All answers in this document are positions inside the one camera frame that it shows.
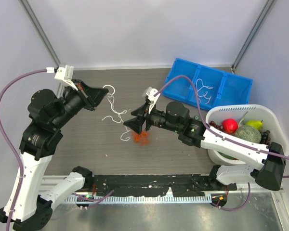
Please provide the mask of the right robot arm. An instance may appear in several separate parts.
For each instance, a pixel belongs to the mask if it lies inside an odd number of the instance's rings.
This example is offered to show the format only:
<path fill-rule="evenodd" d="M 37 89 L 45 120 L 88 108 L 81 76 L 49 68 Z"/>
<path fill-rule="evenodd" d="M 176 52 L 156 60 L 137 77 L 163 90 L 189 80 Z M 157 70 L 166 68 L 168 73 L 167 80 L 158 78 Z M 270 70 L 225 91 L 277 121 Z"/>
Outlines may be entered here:
<path fill-rule="evenodd" d="M 208 124 L 195 120 L 181 102 L 167 104 L 165 111 L 150 109 L 145 103 L 131 112 L 132 119 L 124 126 L 140 134 L 151 126 L 177 133 L 178 139 L 188 145 L 215 150 L 243 162 L 242 165 L 215 165 L 208 177 L 213 190 L 233 183 L 257 183 L 259 186 L 278 191 L 284 176 L 286 158 L 282 146 L 276 142 L 270 145 L 248 142 L 225 134 Z"/>

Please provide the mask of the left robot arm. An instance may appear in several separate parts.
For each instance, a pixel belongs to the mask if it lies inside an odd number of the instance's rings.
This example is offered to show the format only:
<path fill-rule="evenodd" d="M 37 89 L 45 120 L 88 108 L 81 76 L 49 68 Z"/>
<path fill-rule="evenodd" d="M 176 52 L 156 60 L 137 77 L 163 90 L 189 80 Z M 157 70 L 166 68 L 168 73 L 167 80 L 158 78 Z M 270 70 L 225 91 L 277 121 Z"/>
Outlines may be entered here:
<path fill-rule="evenodd" d="M 76 87 L 66 87 L 57 98 L 50 89 L 33 94 L 28 106 L 31 123 L 25 129 L 18 154 L 22 165 L 11 197 L 0 209 L 0 222 L 13 222 L 15 231 L 38 231 L 45 227 L 53 211 L 77 190 L 88 192 L 93 186 L 93 173 L 77 166 L 50 191 L 39 193 L 45 170 L 63 135 L 62 127 L 81 109 L 93 111 L 109 93 L 107 88 L 92 88 L 74 79 Z"/>

